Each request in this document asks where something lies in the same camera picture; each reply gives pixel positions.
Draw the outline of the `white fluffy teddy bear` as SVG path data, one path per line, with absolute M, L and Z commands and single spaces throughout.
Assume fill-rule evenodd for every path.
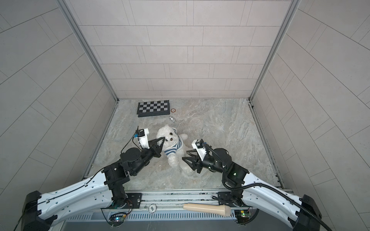
M 164 150 L 168 149 L 169 147 L 172 147 L 173 145 L 178 143 L 178 137 L 181 136 L 183 139 L 183 142 L 188 139 L 187 134 L 179 134 L 177 132 L 176 128 L 170 127 L 169 125 L 165 125 L 164 127 L 160 128 L 157 132 L 156 138 L 159 137 L 165 137 L 165 142 L 163 145 L 163 152 Z M 177 150 L 176 154 L 172 155 L 166 155 L 168 159 L 168 163 L 172 168 L 181 169 L 181 172 L 184 176 L 190 177 L 190 175 L 193 173 L 193 171 L 183 171 L 181 168 L 181 161 L 182 157 L 186 156 L 186 150 L 187 146 L 184 143 L 184 146 L 182 149 Z

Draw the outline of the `blue white striped shirt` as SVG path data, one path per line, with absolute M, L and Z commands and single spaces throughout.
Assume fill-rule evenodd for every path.
M 164 150 L 164 153 L 168 155 L 176 154 L 177 150 L 182 149 L 184 146 L 184 142 L 181 136 L 178 137 L 178 143 L 169 147 L 168 149 Z

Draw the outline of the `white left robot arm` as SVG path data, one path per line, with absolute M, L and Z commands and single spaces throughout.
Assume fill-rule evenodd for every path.
M 18 224 L 22 231 L 47 231 L 75 215 L 97 208 L 123 207 L 128 196 L 124 184 L 151 159 L 161 156 L 165 138 L 148 141 L 142 150 L 130 148 L 113 164 L 92 177 L 50 193 L 33 191 L 26 196 Z

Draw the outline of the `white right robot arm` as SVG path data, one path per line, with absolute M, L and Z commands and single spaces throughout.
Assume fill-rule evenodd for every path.
M 313 198 L 299 197 L 267 184 L 246 168 L 232 161 L 228 151 L 223 148 L 189 150 L 182 160 L 197 173 L 203 169 L 222 174 L 223 186 L 230 190 L 232 203 L 238 207 L 246 205 L 263 211 L 294 231 L 330 230 L 323 221 L 321 212 Z

